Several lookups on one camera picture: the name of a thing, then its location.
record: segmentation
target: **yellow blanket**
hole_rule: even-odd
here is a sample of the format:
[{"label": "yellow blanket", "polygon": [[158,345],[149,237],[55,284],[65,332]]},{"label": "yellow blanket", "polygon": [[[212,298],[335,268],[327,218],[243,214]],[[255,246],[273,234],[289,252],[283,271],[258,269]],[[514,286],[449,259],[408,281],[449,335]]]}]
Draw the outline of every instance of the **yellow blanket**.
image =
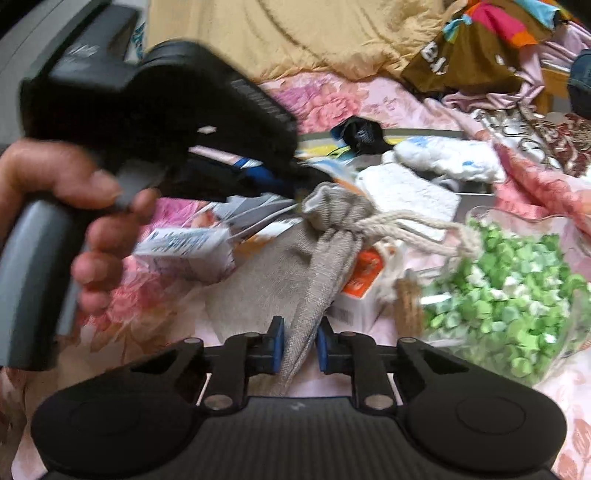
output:
[{"label": "yellow blanket", "polygon": [[196,40],[258,83],[301,71],[398,77],[442,17],[442,0],[152,0],[148,44]]}]

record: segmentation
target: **gray handle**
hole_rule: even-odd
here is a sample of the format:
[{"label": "gray handle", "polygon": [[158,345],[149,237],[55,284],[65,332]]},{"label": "gray handle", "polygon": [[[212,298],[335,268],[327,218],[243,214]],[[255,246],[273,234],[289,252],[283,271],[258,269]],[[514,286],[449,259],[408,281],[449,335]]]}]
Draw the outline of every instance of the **gray handle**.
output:
[{"label": "gray handle", "polygon": [[[118,174],[125,209],[140,190],[158,183],[162,166],[129,161]],[[29,203],[0,257],[0,365],[24,370],[52,367],[55,334],[71,331],[78,285],[70,265],[86,229],[104,212],[72,209],[52,197]]]}]

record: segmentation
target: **finger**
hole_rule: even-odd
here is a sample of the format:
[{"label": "finger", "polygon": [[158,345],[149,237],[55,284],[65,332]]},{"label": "finger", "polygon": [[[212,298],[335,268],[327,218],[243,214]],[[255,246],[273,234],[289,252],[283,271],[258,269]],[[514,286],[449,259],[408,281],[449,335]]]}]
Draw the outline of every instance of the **finger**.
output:
[{"label": "finger", "polygon": [[121,194],[115,178],[98,170],[83,149],[62,142],[19,140],[0,158],[0,238],[30,192],[51,191],[77,208],[101,209]]},{"label": "finger", "polygon": [[140,225],[136,215],[109,215],[92,222],[86,234],[91,250],[100,250],[118,258],[131,255]]},{"label": "finger", "polygon": [[82,290],[78,295],[78,306],[91,315],[100,315],[111,304],[111,295],[105,291]]},{"label": "finger", "polygon": [[150,223],[156,210],[158,198],[160,198],[160,192],[156,189],[142,190],[135,196],[130,211],[137,215],[140,224]]},{"label": "finger", "polygon": [[123,263],[111,254],[84,252],[72,262],[71,274],[86,290],[109,291],[119,286]]}]

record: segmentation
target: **controller grip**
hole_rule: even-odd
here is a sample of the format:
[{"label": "controller grip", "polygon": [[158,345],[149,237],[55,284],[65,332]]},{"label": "controller grip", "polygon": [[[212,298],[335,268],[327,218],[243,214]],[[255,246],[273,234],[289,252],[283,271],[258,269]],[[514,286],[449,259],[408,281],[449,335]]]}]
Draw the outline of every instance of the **controller grip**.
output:
[{"label": "controller grip", "polygon": [[0,257],[0,365],[52,366],[70,265],[96,215],[50,196],[26,205]]}]

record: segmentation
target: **metal screw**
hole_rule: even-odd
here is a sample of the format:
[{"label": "metal screw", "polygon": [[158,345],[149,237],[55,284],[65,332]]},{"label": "metal screw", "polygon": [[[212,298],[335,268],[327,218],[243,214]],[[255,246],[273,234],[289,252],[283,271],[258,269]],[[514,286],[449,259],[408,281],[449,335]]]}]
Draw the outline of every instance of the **metal screw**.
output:
[{"label": "metal screw", "polygon": [[230,408],[233,404],[233,401],[227,395],[210,395],[208,398],[203,400],[203,403],[209,410],[226,410]]},{"label": "metal screw", "polygon": [[387,395],[377,394],[366,397],[365,404],[373,410],[386,410],[394,405],[394,400]]}]

